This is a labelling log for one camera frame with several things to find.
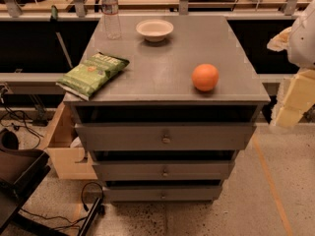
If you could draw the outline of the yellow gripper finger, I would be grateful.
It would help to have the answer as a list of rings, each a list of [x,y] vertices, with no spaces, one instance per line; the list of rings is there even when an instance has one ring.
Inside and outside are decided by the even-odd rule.
[[[274,107],[274,125],[292,128],[315,104],[315,70],[301,68],[280,86]]]
[[[267,48],[272,51],[288,51],[289,48],[289,35],[291,33],[291,27],[288,27],[278,33],[276,36],[270,39],[267,44]]]

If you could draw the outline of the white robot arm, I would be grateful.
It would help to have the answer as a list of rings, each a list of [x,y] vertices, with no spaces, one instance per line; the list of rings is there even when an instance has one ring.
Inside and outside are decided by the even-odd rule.
[[[283,81],[273,109],[272,125],[290,129],[315,104],[315,0],[291,27],[271,38],[267,48],[287,52],[287,59],[299,70]]]

